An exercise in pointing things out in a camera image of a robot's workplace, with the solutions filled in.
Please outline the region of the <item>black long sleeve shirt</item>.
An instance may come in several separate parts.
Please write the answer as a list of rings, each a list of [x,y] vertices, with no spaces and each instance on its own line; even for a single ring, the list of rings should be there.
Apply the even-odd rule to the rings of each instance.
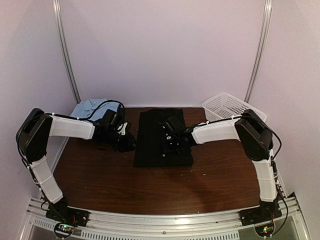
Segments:
[[[162,138],[185,137],[192,145],[195,143],[186,130],[184,113],[178,108],[153,108],[143,111],[139,116],[137,147],[133,166],[147,167],[178,167],[191,166],[194,163],[192,151],[184,154],[165,154]]]

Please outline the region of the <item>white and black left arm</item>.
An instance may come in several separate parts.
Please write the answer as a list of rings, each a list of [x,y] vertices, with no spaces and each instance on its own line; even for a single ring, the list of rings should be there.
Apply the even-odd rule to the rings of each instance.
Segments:
[[[17,150],[25,166],[36,180],[53,215],[61,222],[72,218],[67,199],[58,186],[47,161],[47,146],[51,137],[95,140],[109,144],[117,152],[136,148],[135,137],[129,132],[130,123],[124,120],[122,109],[107,109],[102,118],[78,118],[45,113],[34,108],[16,133]]]

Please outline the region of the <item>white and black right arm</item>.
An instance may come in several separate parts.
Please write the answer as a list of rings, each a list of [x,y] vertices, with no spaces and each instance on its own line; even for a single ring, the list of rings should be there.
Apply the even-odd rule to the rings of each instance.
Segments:
[[[254,165],[259,185],[259,220],[268,220],[275,212],[278,191],[278,170],[273,138],[276,133],[252,110],[226,119],[206,121],[186,127],[171,116],[161,124],[164,154],[186,153],[191,147],[209,142],[237,140]]]

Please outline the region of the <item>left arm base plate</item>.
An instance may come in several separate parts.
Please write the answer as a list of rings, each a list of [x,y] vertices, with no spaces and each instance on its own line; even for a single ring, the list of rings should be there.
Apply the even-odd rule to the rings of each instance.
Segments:
[[[59,239],[69,238],[75,233],[78,227],[86,227],[90,213],[86,210],[67,208],[65,215],[58,213],[53,208],[46,211],[46,218],[56,221],[53,227],[53,233]]]

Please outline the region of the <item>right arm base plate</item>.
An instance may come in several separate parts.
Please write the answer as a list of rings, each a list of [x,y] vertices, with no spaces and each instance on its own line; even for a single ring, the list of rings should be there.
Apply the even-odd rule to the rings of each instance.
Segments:
[[[259,237],[269,238],[276,231],[275,219],[282,216],[282,211],[277,207],[259,206],[241,210],[239,215],[243,227],[253,225]]]

